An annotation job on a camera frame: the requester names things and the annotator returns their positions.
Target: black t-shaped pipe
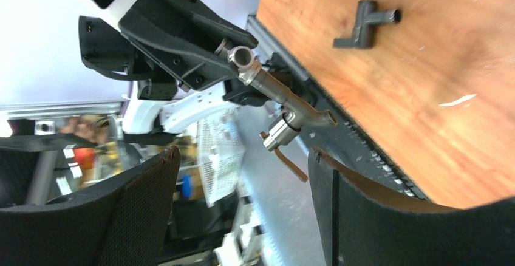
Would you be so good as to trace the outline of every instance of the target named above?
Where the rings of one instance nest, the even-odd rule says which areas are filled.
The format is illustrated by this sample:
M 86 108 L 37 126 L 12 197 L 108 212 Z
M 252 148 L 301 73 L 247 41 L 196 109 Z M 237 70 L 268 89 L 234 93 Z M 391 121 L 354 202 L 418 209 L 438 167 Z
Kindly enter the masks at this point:
M 335 38 L 333 47 L 371 49 L 376 26 L 388 23 L 399 23 L 402 13 L 399 9 L 378 11 L 374 0 L 361 0 L 358 3 L 356 23 L 351 38 Z

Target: orange object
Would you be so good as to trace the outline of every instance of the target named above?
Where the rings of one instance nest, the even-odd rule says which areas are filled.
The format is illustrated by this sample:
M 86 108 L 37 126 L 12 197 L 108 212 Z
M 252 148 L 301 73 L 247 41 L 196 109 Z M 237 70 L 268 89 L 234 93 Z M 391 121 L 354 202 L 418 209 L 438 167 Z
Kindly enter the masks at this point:
M 75 161 L 81 169 L 92 169 L 95 160 L 95 150 L 90 148 L 74 149 Z

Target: white crate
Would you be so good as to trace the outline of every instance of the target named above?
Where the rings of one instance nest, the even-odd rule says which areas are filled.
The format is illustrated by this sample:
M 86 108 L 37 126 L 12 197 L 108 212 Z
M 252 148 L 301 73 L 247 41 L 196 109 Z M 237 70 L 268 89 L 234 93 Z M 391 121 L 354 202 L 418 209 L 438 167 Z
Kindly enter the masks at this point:
M 208 206 L 233 193 L 240 176 L 245 148 L 234 123 L 233 110 L 201 120 L 198 127 L 198 163 Z

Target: wooden surface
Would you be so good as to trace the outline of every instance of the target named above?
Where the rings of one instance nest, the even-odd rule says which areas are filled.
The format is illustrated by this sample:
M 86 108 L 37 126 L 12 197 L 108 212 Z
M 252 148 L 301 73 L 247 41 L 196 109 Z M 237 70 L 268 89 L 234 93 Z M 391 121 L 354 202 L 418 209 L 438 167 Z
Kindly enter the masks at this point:
M 434 202 L 512 196 L 515 0 L 378 0 L 402 22 L 333 49 L 358 1 L 261 0 L 257 17 Z

